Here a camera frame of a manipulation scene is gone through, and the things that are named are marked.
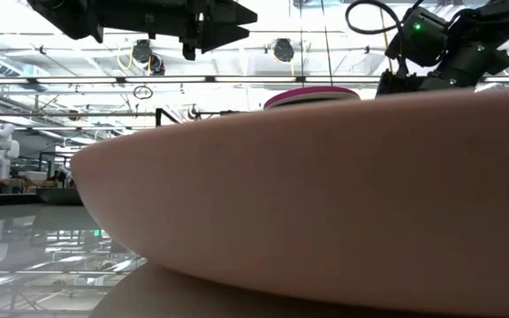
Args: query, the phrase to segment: white humanoid robot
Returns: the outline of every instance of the white humanoid robot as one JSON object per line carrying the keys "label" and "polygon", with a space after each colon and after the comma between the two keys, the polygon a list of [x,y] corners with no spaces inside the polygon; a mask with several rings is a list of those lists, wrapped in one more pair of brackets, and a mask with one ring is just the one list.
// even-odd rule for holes
{"label": "white humanoid robot", "polygon": [[72,172],[70,170],[68,170],[63,164],[60,164],[58,165],[58,171],[64,173],[66,175],[66,186],[68,186],[70,184],[70,181],[73,180],[72,178]]}
{"label": "white humanoid robot", "polygon": [[11,159],[19,157],[19,143],[12,139],[15,126],[0,124],[0,178],[9,178]]}

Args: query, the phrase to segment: reflective floor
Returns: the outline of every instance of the reflective floor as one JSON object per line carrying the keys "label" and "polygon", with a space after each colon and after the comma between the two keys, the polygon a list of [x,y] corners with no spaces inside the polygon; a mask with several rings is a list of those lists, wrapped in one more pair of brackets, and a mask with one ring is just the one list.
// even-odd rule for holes
{"label": "reflective floor", "polygon": [[82,206],[0,206],[0,317],[88,316],[145,262]]}

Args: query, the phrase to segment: pink bowl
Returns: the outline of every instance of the pink bowl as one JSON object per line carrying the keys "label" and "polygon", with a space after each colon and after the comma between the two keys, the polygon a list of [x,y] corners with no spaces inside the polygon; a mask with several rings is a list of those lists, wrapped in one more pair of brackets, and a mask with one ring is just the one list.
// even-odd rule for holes
{"label": "pink bowl", "polygon": [[400,95],[175,125],[72,159],[112,237],[262,292],[509,315],[509,91]]}

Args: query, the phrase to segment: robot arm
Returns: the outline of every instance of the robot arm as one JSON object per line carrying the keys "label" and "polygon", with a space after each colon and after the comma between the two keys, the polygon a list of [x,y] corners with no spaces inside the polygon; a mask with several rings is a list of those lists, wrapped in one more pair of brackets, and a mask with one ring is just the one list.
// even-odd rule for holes
{"label": "robot arm", "polygon": [[0,178],[9,177],[11,160],[19,157],[19,143],[12,139],[15,126],[0,124]]}
{"label": "robot arm", "polygon": [[426,77],[384,72],[376,95],[474,87],[485,73],[509,66],[509,56],[498,47],[509,39],[509,0],[490,0],[477,9],[464,9],[447,23],[422,7],[408,10],[403,34],[392,39],[385,54],[419,66],[437,65]]}
{"label": "robot arm", "polygon": [[256,22],[256,13],[233,0],[28,0],[33,9],[71,38],[92,35],[103,42],[103,28],[177,36],[183,54],[201,53],[248,37],[239,25]]}
{"label": "robot arm", "polygon": [[63,164],[58,166],[58,171],[66,175],[66,180],[72,180],[72,172],[66,169],[66,167]]}

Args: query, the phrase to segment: spotlight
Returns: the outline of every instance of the spotlight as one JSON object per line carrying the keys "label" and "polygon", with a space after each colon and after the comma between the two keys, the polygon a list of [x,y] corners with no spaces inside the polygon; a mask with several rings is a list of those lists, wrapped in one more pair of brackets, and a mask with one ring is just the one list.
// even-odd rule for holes
{"label": "spotlight", "polygon": [[290,63],[293,59],[293,47],[290,39],[277,39],[274,44],[274,57],[284,63]]}
{"label": "spotlight", "polygon": [[166,73],[164,61],[150,48],[149,40],[138,40],[133,46],[134,60],[150,75],[163,76]]}

